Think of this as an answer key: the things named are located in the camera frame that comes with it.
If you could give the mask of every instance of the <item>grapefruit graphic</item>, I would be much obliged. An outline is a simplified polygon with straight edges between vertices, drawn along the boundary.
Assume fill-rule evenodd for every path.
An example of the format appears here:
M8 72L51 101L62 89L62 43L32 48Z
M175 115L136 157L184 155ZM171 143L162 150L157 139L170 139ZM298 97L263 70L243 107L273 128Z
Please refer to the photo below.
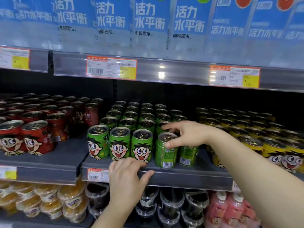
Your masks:
M244 9L251 3L251 0L235 0L238 7Z
M286 11L290 9L293 3L294 0L278 0L277 6L279 10Z

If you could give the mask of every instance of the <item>green can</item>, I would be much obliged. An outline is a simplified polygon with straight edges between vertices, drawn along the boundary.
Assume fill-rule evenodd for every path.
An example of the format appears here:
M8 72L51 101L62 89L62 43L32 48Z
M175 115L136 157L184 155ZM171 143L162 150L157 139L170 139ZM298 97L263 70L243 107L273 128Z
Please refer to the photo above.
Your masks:
M178 148L168 149L165 147L165 143L174 138L177 138L177 135L169 132L158 135L155 151L155 164L158 167L172 168L175 166Z
M119 110L110 110L107 112L106 117L115 117L118 120L121 119L121 112Z
M149 107L143 107L140 109L140 113L150 113L153 114L154 110L152 108Z
M126 106L126 102L125 101L116 101L115 103L114 103L114 105L122 105L123 107L125 107Z
M166 106L166 105L163 105L163 104L156 104L156 105L154 106L154 108L155 108L155 109L165 109L165 108L167 108L167 106Z
M167 114L167 115L169 115L169 112L166 110L166 109L156 109L155 110L155 114L156 114L156 116L157 115L159 115L159 114Z
M116 161L130 157L131 130L124 126L115 127L110 131L110 157Z
M150 130L135 130L132 136L131 157L149 163L152 157L153 134Z
M109 127L95 125L88 129L88 148L90 157L102 160L109 156Z
M127 127L131 130L131 134L136 130L137 121L133 118L124 118L120 120L119 126Z
M106 125L109 127L109 130L112 130L117 126L118 119L116 117L104 117L100 120L99 124Z
M111 106L111 110L118 110L118 111L120 111L121 113L123 113L124 107L123 107L122 105L112 105L112 106Z
M158 125L161 121L171 121L171 117L168 114L159 114L156 116L155 123Z
M139 117L139 121L142 121L142 120L145 120L145 119L154 121L154 114L151 114L151 113L141 113L140 117Z
M157 126L156 126L156 133L157 133L157 136L158 136L159 134L163 133L163 132L169 132L169 130L163 130L163 129L161 128L163 125L166 125L166 124L168 124L168 123L169 123L169 121L161 121L160 123L157 124Z
M127 108L126 108L126 112L138 112L138 107L136 107L136 106L128 106Z
M183 112L180 111L180 110L178 110L178 109L172 109L172 110L170 110L171 117L174 117L175 115L182 115L182 114L183 114Z
M180 122L180 121L183 121L183 120L188 120L185 116L183 115L175 115L173 117L173 122Z
M180 150L179 163L183 166L194 166L198 152L198 146L182 146Z
M132 101L132 102L129 102L128 103L128 106L135 106L135 107L139 107L139 103L138 102L135 102L135 101Z
M123 115L123 119L125 119L125 118L133 118L134 120L137 121L138 114L136 112L133 112L133 111L128 111L128 112L125 112L124 115Z
M142 120L139 121L137 129L146 129L146 130L150 130L153 134L155 132L155 122L153 122L152 120Z
M152 108L152 107L153 107L153 104L151 104L151 103L142 103L142 104L141 104L141 107L142 107L142 108Z

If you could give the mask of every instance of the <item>forearm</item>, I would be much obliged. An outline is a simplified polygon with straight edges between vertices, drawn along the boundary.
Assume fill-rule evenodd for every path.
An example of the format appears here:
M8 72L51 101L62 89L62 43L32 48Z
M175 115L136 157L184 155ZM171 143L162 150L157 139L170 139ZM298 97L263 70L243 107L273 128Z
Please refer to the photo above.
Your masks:
M92 228L122 228L129 214L119 212L120 208L109 204Z
M301 180L221 130L213 131L209 144L262 221L275 228L303 226Z

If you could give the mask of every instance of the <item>hand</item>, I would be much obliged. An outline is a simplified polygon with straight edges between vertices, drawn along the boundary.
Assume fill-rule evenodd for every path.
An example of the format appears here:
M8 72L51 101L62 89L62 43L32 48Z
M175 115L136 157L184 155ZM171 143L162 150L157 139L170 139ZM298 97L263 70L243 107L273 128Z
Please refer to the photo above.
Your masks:
M142 193L154 171L147 171L141 179L137 172L146 166L145 162L131 157L113 161L109 166L110 202L116 215L128 217L139 202Z
M217 128L206 126L201 123L192 121L170 122L162 126L163 130L170 132L180 132L180 137L166 142L166 148L177 146L199 146L209 144L211 135L216 132Z

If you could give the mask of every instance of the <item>blue label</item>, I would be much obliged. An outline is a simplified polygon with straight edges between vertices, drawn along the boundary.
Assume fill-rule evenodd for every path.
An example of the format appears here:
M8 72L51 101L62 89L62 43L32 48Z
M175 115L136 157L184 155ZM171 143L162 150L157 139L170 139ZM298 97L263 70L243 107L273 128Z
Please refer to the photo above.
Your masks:
M130 0L96 0L99 29L130 31L132 9Z
M278 0L259 0L251 20L248 37L264 40L280 39L291 13L290 7L281 10Z
M216 0L210 34L242 37L251 6L252 0Z
M55 0L60 25L96 28L95 0Z
M205 34L210 8L211 0L206 3L197 0L177 0L173 32Z
M22 21L57 24L54 0L21 0L18 9Z
M0 20L19 22L18 4L19 0L0 0Z
M167 32L170 0L135 0L135 29Z
M295 7L294 14L283 37L287 42L304 42L304 1Z

